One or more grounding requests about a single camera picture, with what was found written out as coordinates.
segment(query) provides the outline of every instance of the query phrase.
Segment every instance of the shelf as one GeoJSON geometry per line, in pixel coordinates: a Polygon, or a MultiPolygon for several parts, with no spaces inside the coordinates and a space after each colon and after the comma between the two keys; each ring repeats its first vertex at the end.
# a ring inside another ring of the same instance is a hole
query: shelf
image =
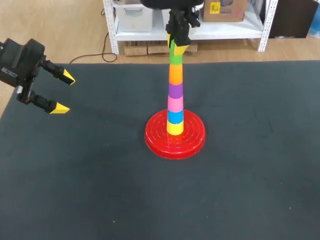
{"type": "MultiPolygon", "coordinates": [[[[190,31],[191,40],[214,39],[259,39],[263,24],[254,7],[248,3],[243,22],[203,22],[201,26],[190,31]]],[[[147,32],[124,32],[118,26],[115,35],[117,41],[166,41],[167,34],[161,11],[155,11],[153,29],[147,32]]]]}

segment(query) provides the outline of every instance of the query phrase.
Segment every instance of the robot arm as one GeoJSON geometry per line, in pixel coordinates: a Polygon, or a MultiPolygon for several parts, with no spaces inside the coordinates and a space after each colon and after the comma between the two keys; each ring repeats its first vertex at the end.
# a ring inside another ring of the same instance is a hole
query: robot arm
{"type": "Polygon", "coordinates": [[[25,45],[20,45],[9,38],[4,43],[0,42],[0,81],[17,88],[18,101],[26,105],[32,103],[49,114],[65,114],[69,108],[31,90],[40,68],[68,85],[76,82],[62,66],[46,60],[44,53],[45,46],[34,39],[25,45]]]}
{"type": "Polygon", "coordinates": [[[141,0],[141,3],[151,9],[186,9],[204,3],[204,0],[141,0]]]}
{"type": "Polygon", "coordinates": [[[169,23],[165,27],[169,48],[172,40],[178,47],[190,45],[190,26],[200,27],[199,9],[203,7],[204,0],[141,0],[141,3],[147,8],[171,9],[169,23]]]}

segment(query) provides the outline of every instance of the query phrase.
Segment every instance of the cardboard box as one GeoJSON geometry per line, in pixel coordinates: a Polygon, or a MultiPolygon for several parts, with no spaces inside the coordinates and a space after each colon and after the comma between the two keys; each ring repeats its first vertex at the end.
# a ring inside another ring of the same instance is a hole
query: cardboard box
{"type": "MultiPolygon", "coordinates": [[[[190,46],[186,49],[186,52],[195,53],[198,51],[198,43],[192,41],[190,46]]],[[[148,41],[148,54],[168,54],[170,49],[168,48],[166,41],[148,41]]]]}
{"type": "Polygon", "coordinates": [[[204,22],[242,22],[248,0],[204,0],[204,22]]]}
{"type": "Polygon", "coordinates": [[[124,46],[124,55],[127,57],[147,55],[147,42],[127,41],[124,46]]]}

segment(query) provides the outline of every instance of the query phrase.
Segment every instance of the purple ring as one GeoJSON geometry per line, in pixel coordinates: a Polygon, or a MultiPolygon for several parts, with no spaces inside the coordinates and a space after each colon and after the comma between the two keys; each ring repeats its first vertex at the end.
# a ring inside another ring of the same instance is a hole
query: purple ring
{"type": "Polygon", "coordinates": [[[169,97],[172,99],[179,99],[184,95],[183,83],[179,85],[173,85],[169,83],[169,97]]]}

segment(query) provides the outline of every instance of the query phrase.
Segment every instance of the yellow label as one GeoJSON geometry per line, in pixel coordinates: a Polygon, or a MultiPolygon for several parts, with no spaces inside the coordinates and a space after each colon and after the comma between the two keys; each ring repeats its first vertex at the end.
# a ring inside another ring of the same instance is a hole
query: yellow label
{"type": "Polygon", "coordinates": [[[210,5],[210,14],[219,14],[220,13],[220,2],[211,2],[210,5]]]}

